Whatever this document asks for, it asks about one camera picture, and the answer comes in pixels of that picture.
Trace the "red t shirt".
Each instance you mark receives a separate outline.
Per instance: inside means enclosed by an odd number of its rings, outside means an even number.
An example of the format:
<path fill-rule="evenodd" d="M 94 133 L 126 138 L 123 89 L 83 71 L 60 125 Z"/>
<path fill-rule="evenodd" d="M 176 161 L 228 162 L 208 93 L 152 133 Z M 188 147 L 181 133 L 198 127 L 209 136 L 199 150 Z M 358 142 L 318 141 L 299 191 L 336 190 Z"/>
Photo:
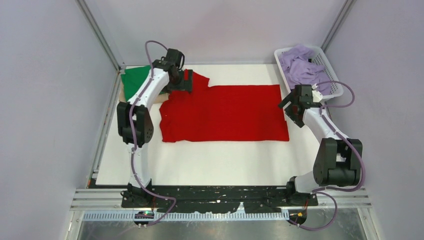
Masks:
<path fill-rule="evenodd" d="M 256 142 L 290 140 L 280 87 L 215 85 L 192 74 L 192 91 L 173 91 L 159 108 L 162 141 Z"/>

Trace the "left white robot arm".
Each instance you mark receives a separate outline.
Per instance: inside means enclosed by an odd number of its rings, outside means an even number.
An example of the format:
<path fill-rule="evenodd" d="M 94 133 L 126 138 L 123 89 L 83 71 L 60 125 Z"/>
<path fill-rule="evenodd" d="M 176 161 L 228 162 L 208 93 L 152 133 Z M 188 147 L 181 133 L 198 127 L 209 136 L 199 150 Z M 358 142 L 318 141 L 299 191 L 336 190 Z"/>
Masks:
<path fill-rule="evenodd" d="M 130 154 L 131 176 L 126 190 L 121 192 L 123 208 L 151 207 L 157 196 L 152 190 L 148 161 L 148 143 L 154 136 L 150 110 L 162 91 L 192 91 L 193 71 L 185 74 L 184 62 L 181 51 L 169 48 L 165 56 L 152 63 L 135 94 L 116 107 L 118 134 Z"/>

